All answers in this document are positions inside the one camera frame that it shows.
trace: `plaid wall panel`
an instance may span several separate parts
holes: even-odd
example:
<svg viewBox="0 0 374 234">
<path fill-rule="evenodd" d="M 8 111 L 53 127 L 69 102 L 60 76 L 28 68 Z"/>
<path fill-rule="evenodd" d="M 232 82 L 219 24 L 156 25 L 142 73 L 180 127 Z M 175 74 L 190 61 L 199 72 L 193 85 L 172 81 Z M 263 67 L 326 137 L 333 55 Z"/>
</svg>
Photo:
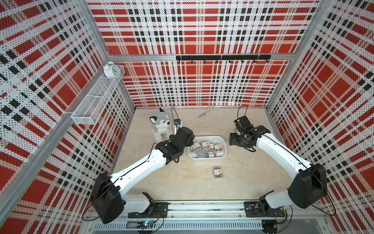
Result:
<svg viewBox="0 0 374 234">
<path fill-rule="evenodd" d="M 374 1 L 333 1 L 270 107 L 286 145 L 327 169 L 337 233 L 374 232 L 373 23 Z"/>
<path fill-rule="evenodd" d="M 103 63 L 77 4 L 0 1 L 0 192 Z"/>
<path fill-rule="evenodd" d="M 136 106 L 265 107 L 288 61 L 117 63 Z"/>
<path fill-rule="evenodd" d="M 113 55 L 292 53 L 320 1 L 87 0 Z"/>
<path fill-rule="evenodd" d="M 74 233 L 99 173 L 112 169 L 132 111 L 116 88 L 96 125 L 73 124 L 0 229 L 0 234 Z"/>
</svg>

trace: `wire mesh basket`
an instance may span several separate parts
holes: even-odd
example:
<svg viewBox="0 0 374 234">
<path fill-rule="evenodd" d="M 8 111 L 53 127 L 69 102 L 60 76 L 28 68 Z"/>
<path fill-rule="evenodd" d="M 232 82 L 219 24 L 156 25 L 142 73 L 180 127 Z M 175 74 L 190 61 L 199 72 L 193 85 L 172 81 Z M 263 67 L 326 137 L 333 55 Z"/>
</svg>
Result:
<svg viewBox="0 0 374 234">
<path fill-rule="evenodd" d="M 97 123 L 110 96 L 113 94 L 114 89 L 125 73 L 123 66 L 117 66 L 120 69 L 120 75 L 116 78 L 108 78 L 102 74 L 88 92 L 88 95 L 79 104 L 72 115 L 72 119 L 75 123 L 87 125 L 95 125 Z"/>
</svg>

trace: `plush dog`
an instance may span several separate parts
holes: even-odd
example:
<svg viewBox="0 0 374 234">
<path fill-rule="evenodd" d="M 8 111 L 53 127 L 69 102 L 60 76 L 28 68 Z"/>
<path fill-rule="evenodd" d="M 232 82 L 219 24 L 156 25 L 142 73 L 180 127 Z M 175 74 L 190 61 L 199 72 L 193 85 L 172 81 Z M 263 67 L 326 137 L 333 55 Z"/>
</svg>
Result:
<svg viewBox="0 0 374 234">
<path fill-rule="evenodd" d="M 166 133 L 166 140 L 169 140 L 169 136 L 173 134 L 173 130 L 171 129 L 172 123 L 165 111 L 160 108 L 160 112 L 156 116 L 149 117 L 149 119 L 153 123 L 152 129 L 156 142 L 162 141 L 162 134 L 164 133 Z"/>
</svg>

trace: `beige floor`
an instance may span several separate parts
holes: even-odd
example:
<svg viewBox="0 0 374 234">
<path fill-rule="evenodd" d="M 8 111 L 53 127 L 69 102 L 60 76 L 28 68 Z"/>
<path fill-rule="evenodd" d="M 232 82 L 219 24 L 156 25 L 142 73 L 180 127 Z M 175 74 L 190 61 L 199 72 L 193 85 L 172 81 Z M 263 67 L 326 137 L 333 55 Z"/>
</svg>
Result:
<svg viewBox="0 0 374 234">
<path fill-rule="evenodd" d="M 119 155 L 114 172 L 118 172 L 146 156 L 153 144 L 149 117 L 157 109 L 138 109 Z M 252 153 L 238 146 L 229 146 L 230 133 L 237 109 L 220 109 L 197 118 L 203 109 L 178 109 L 185 127 L 196 136 L 219 135 L 226 141 L 227 155 L 220 161 L 195 162 L 188 151 L 179 163 L 171 162 L 136 184 L 133 192 L 148 192 L 155 200 L 246 200 L 258 199 L 271 190 L 287 188 L 291 178 L 268 154 L 256 147 Z M 170 110 L 166 110 L 171 119 Z M 263 125 L 272 131 L 263 109 L 248 109 L 247 117 L 254 126 Z M 221 166 L 222 179 L 214 179 L 213 166 Z"/>
</svg>

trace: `alarm clock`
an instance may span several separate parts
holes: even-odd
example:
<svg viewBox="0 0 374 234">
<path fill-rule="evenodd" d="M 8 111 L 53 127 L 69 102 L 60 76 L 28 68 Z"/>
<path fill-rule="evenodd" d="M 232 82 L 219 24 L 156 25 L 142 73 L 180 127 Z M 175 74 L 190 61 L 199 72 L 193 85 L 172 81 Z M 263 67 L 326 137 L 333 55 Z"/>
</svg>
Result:
<svg viewBox="0 0 374 234">
<path fill-rule="evenodd" d="M 120 68 L 112 61 L 109 61 L 108 64 L 105 64 L 103 69 L 105 76 L 108 78 L 117 78 L 121 75 Z"/>
</svg>

